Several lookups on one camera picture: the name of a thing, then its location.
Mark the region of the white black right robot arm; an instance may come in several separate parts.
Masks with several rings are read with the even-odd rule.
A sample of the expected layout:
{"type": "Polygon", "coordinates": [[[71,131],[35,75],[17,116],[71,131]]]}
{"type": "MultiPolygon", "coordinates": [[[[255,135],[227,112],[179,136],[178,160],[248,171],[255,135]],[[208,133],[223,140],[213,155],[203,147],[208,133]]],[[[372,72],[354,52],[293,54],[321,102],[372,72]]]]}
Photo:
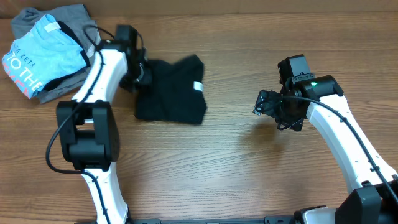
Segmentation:
{"type": "Polygon", "coordinates": [[[278,70],[280,92],[261,90],[254,114],[274,118],[279,130],[301,131],[308,120],[338,163],[349,195],[338,208],[304,208],[265,223],[397,223],[397,172],[356,122],[338,82],[316,77],[304,55],[287,57],[278,70]]]}

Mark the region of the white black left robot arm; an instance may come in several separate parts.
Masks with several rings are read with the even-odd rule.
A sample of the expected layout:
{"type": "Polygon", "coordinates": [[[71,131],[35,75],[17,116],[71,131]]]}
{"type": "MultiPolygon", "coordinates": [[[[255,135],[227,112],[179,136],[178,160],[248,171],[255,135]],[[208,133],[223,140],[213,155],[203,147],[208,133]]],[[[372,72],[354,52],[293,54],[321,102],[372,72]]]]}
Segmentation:
{"type": "Polygon", "coordinates": [[[83,177],[96,209],[95,223],[132,222],[116,173],[120,138],[111,103],[118,88],[135,93],[152,86],[146,48],[137,45],[142,41],[132,26],[118,25],[109,40],[94,45],[94,63],[80,90],[56,108],[58,128],[48,146],[59,138],[63,157],[73,169],[56,168],[49,149],[46,163],[57,173],[83,177]]]}

